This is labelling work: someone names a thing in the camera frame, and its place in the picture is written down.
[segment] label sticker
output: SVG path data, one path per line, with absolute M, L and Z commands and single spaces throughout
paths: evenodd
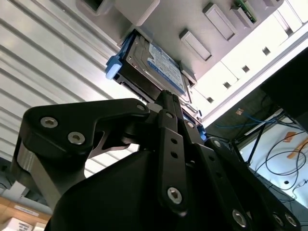
M 300 155 L 299 159 L 304 158 L 302 154 L 299 154 L 299 151 L 301 153 L 305 154 L 307 153 L 307 144 L 308 144 L 308 138 L 304 139 L 298 146 L 297 148 L 294 149 L 294 151 L 287 156 L 287 158 L 292 159 L 296 157 L 297 155 Z
M 21 206 L 19 206 L 19 205 L 15 205 L 14 208 L 16 208 L 16 209 L 18 209 L 18 210 L 20 210 L 20 211 L 23 211 L 23 212 L 25 212 L 25 213 L 31 214 L 31 215 L 33 215 L 33 216 L 36 216 L 36 217 L 39 216 L 38 213 L 36 213 L 36 212 L 34 212 L 34 211 L 31 211 L 31 210 L 29 210 L 29 209 L 27 209 L 27 208 L 21 207 Z
M 173 59 L 159 47 L 150 44 L 149 52 L 153 59 L 148 58 L 148 64 L 181 94 L 185 94 L 185 87 L 181 72 Z
M 23 223 L 18 223 L 18 231 L 30 231 L 30 226 L 23 224 Z

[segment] blue cable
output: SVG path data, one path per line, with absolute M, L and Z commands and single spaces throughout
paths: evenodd
M 273 124 L 279 124 L 279 125 L 287 126 L 287 127 L 290 127 L 290 128 L 302 130 L 301 128 L 298 128 L 298 127 L 295 127 L 295 126 L 292 126 L 292 125 L 289 125 L 287 123 L 284 123 L 284 122 L 277 120 L 277 116 L 268 120 L 268 121 L 262 121 L 262 120 L 258 120 L 256 118 L 252 117 L 251 115 L 249 115 L 247 113 L 243 113 L 243 115 L 246 116 L 247 118 L 250 118 L 251 120 L 254 120 L 254 121 L 259 122 L 259 123 L 273 123 Z
M 236 125 L 236 126 L 220 126 L 220 125 L 215 124 L 215 126 L 218 127 L 218 128 L 241 128 L 241 127 L 244 127 L 244 126 L 251 126 L 251 125 L 258 125 L 258 124 L 260 124 L 260 123 L 240 124 L 240 125 Z
M 254 121 L 259 122 L 259 123 L 274 123 L 274 122 L 276 122 L 275 118 L 272 118 L 272 119 L 267 120 L 267 121 L 262 121 L 262 120 L 258 120 L 256 118 L 250 116 L 247 113 L 243 113 L 243 115 L 246 116 L 247 118 L 250 118 L 251 120 L 254 120 Z

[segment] wooden shelf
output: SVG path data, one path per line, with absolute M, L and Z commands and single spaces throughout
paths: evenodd
M 37 222 L 47 224 L 51 216 L 0 197 L 0 223 L 3 224 L 10 218 L 35 226 Z

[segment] orange tag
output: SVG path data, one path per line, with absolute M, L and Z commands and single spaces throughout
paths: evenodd
M 298 145 L 298 147 L 295 148 L 294 151 L 293 151 L 291 154 L 289 154 L 287 157 L 288 157 L 289 159 L 292 159 L 293 157 L 295 157 L 296 155 L 298 155 L 298 154 L 299 154 L 299 153 L 298 153 L 299 150 L 303 149 L 304 146 L 307 145 L 307 142 L 308 142 L 308 138 L 306 138 L 303 142 L 301 142 L 300 145 Z
M 295 134 L 296 134 L 296 132 L 294 132 L 294 131 L 289 131 L 289 132 L 286 134 L 286 136 L 285 136 L 283 142 L 286 142 L 286 143 L 291 142 Z
M 243 112 L 244 112 L 244 110 L 239 108 L 239 109 L 237 109 L 237 111 L 235 113 L 238 114 L 239 116 L 241 116 Z

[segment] rectangular slot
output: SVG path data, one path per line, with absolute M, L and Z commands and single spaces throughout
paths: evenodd
M 201 58 L 204 61 L 207 61 L 211 58 L 211 53 L 199 42 L 199 40 L 189 31 L 184 30 L 180 34 L 181 41 L 185 46 L 194 53 L 197 57 Z
M 262 51 L 266 56 L 270 54 L 270 50 L 267 47 L 263 48 Z
M 223 85 L 225 86 L 226 89 L 229 89 L 231 87 L 230 83 L 228 82 L 223 83 Z
M 209 103 L 214 102 L 214 100 L 211 97 L 208 97 L 206 100 L 209 101 Z
M 246 65 L 242 67 L 242 70 L 243 70 L 245 73 L 247 73 L 248 71 L 250 71 L 249 67 L 246 66 Z
M 277 21 L 279 22 L 279 24 L 282 26 L 282 28 L 284 29 L 284 31 L 286 32 L 286 34 L 288 36 L 291 36 L 293 34 L 293 30 L 290 28 L 290 26 L 287 24 L 287 22 L 285 21 L 285 19 L 283 18 L 283 16 L 281 15 L 281 13 L 279 11 L 275 11 L 273 13 L 273 16 L 277 19 Z
M 235 35 L 235 27 L 216 4 L 208 4 L 203 9 L 203 13 L 226 40 L 231 39 Z
M 95 12 L 98 10 L 103 0 L 83 0 L 88 6 L 90 6 Z

